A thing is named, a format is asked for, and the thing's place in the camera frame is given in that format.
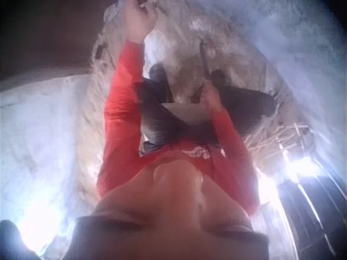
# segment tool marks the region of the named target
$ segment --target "fist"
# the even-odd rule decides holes
[[[147,3],[146,0],[126,0],[125,24],[129,41],[143,43],[156,22],[157,12],[153,3]]]
[[[223,110],[219,92],[213,86],[210,80],[205,80],[204,82],[200,101],[207,107],[210,112],[218,112]]]

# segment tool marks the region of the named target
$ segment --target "red long-sleeve shirt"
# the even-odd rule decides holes
[[[105,106],[106,146],[97,183],[100,195],[129,181],[163,152],[179,150],[248,213],[253,213],[259,205],[258,181],[248,152],[225,109],[211,115],[225,156],[220,149],[206,145],[204,150],[188,141],[179,141],[152,154],[139,156],[141,117],[135,88],[143,80],[143,66],[144,46],[127,42]],[[208,154],[192,157],[199,149]]]

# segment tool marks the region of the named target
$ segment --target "red sleeve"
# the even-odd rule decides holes
[[[135,88],[143,80],[143,65],[144,46],[127,42],[105,105],[106,143],[97,184],[101,196],[123,182],[124,167],[139,158],[141,117]]]
[[[233,176],[222,178],[236,190],[233,193],[241,206],[253,214],[259,206],[258,178],[248,151],[225,109],[213,112],[211,117],[218,141],[227,157],[227,167],[233,173]]]

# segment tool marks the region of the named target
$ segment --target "nose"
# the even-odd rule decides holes
[[[196,228],[204,208],[203,174],[186,160],[159,165],[153,173],[159,221],[165,226]]]

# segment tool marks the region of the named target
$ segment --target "hand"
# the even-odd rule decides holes
[[[204,82],[200,101],[207,106],[210,112],[218,112],[224,109],[218,90],[210,80]]]
[[[134,43],[143,43],[145,37],[153,30],[157,22],[157,12],[153,3],[145,3],[146,0],[126,0],[125,24],[128,40]]]

